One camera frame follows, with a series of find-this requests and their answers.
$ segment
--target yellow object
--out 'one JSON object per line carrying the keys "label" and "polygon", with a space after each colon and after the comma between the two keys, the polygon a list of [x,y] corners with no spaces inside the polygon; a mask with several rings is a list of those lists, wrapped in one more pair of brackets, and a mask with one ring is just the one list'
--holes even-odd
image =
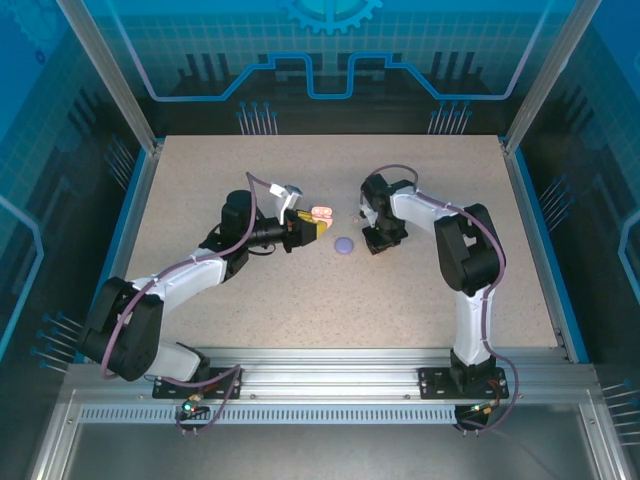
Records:
{"label": "yellow object", "polygon": [[326,232],[329,229],[330,223],[328,220],[333,220],[331,218],[331,213],[333,212],[330,208],[327,208],[327,207],[320,207],[320,208],[323,208],[323,210],[327,212],[324,214],[327,217],[326,219],[323,218],[322,220],[320,220],[311,212],[305,212],[304,210],[298,210],[297,212],[298,218],[304,220],[305,222],[314,223],[316,225],[316,238],[318,238],[320,235],[322,235],[324,232]]}

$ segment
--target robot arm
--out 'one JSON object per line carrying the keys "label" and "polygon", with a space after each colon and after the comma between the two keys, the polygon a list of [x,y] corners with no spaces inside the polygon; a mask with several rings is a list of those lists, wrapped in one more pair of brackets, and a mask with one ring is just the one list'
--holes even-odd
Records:
{"label": "robot arm", "polygon": [[[463,391],[495,368],[495,358],[482,339],[483,296],[499,273],[498,256],[491,243],[475,226],[445,204],[429,201],[413,183],[403,180],[389,185],[382,175],[368,177],[361,187],[362,216],[369,221],[363,229],[372,254],[399,245],[408,236],[405,222],[411,222],[436,238],[440,271],[456,291],[457,335],[453,346],[451,377]],[[496,236],[487,209],[479,204],[464,209]],[[487,301],[487,335],[493,291]]]}
{"label": "robot arm", "polygon": [[120,313],[149,282],[155,282],[136,304],[120,332],[109,370],[128,381],[142,375],[179,381],[206,379],[209,366],[206,357],[181,344],[160,342],[162,320],[194,295],[231,279],[247,263],[250,248],[280,243],[290,253],[293,248],[313,242],[328,228],[326,220],[294,210],[302,196],[296,187],[272,185],[270,192],[276,196],[275,216],[266,218],[258,210],[251,235],[235,252],[198,260],[228,249],[243,237],[251,216],[251,194],[245,190],[227,196],[219,229],[214,228],[181,266],[166,275],[156,274],[130,282],[114,277],[105,282],[80,335],[79,352],[96,362],[102,361]]}

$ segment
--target blue gear graphic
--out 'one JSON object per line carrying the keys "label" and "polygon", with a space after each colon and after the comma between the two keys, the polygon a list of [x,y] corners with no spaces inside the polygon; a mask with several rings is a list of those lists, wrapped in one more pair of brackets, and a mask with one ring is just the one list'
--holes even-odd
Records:
{"label": "blue gear graphic", "polygon": [[362,19],[373,18],[372,11],[382,7],[382,0],[282,0],[282,6],[289,11],[290,20],[300,22],[300,28],[333,35],[336,30],[347,33],[349,27],[359,28]]}
{"label": "blue gear graphic", "polygon": [[43,50],[57,34],[60,10],[55,0],[5,0],[0,11],[9,13],[37,49]]}

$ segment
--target purple disc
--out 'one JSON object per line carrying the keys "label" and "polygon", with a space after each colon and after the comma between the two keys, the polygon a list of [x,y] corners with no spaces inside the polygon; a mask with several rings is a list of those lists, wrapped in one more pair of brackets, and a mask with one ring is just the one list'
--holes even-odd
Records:
{"label": "purple disc", "polygon": [[335,249],[340,255],[349,255],[353,252],[353,240],[348,237],[340,237],[336,240]]}

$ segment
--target speckled tabletop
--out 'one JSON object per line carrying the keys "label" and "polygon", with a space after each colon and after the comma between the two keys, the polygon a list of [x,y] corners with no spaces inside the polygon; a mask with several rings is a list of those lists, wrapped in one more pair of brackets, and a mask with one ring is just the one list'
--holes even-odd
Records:
{"label": "speckled tabletop", "polygon": [[[168,137],[129,266],[129,279],[185,258],[218,223],[245,171],[304,192],[300,208],[333,208],[334,223],[287,255],[252,257],[229,282],[174,310],[162,338],[207,347],[449,347],[454,293],[442,279],[435,240],[408,225],[402,245],[372,256],[357,221],[359,187],[371,170],[404,163],[420,188],[458,205],[486,205],[507,256],[495,294],[492,343],[555,346],[515,198],[495,136]],[[389,181],[403,171],[385,174]],[[258,187],[259,206],[272,198]],[[334,250],[353,239],[350,255]]]}

